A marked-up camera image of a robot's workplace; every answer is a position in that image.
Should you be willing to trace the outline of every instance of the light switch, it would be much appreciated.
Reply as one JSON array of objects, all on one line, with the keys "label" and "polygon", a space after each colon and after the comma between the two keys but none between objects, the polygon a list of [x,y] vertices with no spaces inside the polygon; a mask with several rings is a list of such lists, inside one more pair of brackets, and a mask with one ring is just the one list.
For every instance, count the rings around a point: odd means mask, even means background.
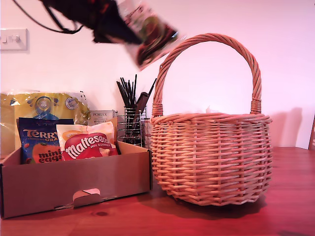
[{"label": "light switch", "polygon": [[1,51],[26,51],[27,29],[1,29]]}]

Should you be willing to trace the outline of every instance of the woven basket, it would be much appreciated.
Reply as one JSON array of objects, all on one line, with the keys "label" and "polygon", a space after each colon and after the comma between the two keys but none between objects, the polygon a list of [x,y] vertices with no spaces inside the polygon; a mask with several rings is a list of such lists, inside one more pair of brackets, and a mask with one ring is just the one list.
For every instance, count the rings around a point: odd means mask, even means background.
[{"label": "woven basket", "polygon": [[[163,116],[162,91],[170,65],[188,47],[207,41],[229,45],[248,62],[253,78],[251,113]],[[272,164],[271,119],[261,114],[260,96],[256,59],[231,37],[197,35],[168,55],[160,66],[151,120],[153,172],[168,195],[201,206],[222,206],[255,202],[267,190]]]}]

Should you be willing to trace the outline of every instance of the basket handle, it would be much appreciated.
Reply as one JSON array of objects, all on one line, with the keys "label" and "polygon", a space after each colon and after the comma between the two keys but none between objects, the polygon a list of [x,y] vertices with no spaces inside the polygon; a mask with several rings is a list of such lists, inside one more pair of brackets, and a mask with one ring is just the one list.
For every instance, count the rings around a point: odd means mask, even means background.
[{"label": "basket handle", "polygon": [[241,54],[252,71],[252,103],[251,103],[251,114],[261,114],[261,77],[260,69],[255,57],[238,41],[229,36],[218,34],[218,33],[206,33],[194,36],[185,40],[183,43],[178,45],[161,64],[156,83],[156,90],[153,98],[153,109],[152,117],[163,115],[163,105],[162,105],[162,95],[164,80],[169,67],[175,58],[182,53],[185,49],[192,45],[202,42],[215,41],[219,43],[224,43],[232,48],[234,48],[239,54]]}]

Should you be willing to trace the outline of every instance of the red packaging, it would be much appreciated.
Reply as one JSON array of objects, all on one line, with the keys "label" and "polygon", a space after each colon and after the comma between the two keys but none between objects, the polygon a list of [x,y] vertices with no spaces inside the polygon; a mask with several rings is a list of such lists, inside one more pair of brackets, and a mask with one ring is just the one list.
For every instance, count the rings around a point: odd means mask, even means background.
[{"label": "red packaging", "polygon": [[57,125],[57,133],[65,161],[118,155],[112,122],[94,126]]}]

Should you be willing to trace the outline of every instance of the wooden table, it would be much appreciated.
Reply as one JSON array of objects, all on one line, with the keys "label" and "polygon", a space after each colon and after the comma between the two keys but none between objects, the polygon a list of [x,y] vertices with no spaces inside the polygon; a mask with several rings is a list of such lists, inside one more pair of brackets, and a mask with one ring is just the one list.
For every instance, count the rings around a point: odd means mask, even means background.
[{"label": "wooden table", "polygon": [[152,192],[1,221],[2,236],[315,235],[315,151],[274,149],[271,187],[256,203],[195,206]]}]

